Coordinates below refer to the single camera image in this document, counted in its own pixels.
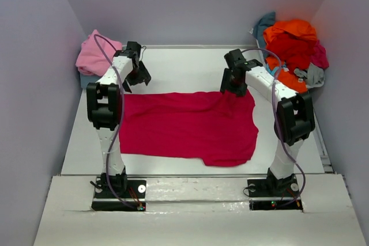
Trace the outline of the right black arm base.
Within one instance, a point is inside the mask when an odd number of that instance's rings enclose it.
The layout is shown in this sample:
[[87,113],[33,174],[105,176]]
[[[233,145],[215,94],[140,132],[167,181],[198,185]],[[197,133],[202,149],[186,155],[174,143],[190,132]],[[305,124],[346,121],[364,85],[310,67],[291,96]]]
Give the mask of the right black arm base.
[[251,211],[299,210],[303,211],[299,196],[299,185],[296,177],[273,181],[264,179],[248,179],[242,193],[250,200]]

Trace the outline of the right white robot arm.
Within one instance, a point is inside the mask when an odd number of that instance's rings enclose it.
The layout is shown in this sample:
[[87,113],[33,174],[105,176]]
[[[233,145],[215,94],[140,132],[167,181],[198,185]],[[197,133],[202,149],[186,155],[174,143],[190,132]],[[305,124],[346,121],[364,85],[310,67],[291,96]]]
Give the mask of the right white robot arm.
[[240,49],[225,54],[227,67],[220,86],[221,93],[230,92],[245,96],[248,87],[258,91],[271,103],[274,116],[274,132],[278,138],[276,153],[267,177],[248,181],[248,196],[251,198],[279,198],[288,190],[300,195],[304,186],[299,186],[294,173],[300,169],[297,156],[305,140],[315,130],[315,117],[311,96],[298,93],[271,75],[256,59],[246,60]]

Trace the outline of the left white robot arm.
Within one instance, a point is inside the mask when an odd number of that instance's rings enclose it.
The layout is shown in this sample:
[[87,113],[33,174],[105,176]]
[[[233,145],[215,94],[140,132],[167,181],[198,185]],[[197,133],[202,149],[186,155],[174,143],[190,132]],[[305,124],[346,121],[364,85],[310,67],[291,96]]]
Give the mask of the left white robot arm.
[[93,183],[96,198],[122,197],[127,192],[126,167],[121,157],[119,130],[124,113],[124,92],[138,84],[148,85],[151,76],[141,60],[142,45],[127,42],[108,60],[106,73],[86,87],[87,115],[99,137],[103,169]]

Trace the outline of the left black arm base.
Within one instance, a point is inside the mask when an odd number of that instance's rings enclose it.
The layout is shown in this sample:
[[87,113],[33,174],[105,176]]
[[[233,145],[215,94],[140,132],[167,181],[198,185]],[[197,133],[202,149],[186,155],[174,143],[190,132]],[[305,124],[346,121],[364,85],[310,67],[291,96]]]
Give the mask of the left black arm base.
[[146,211],[147,181],[145,179],[128,179],[126,191],[116,192],[118,198],[109,187],[102,187],[99,177],[96,178],[96,181],[90,181],[90,184],[94,187],[91,204],[93,211]]

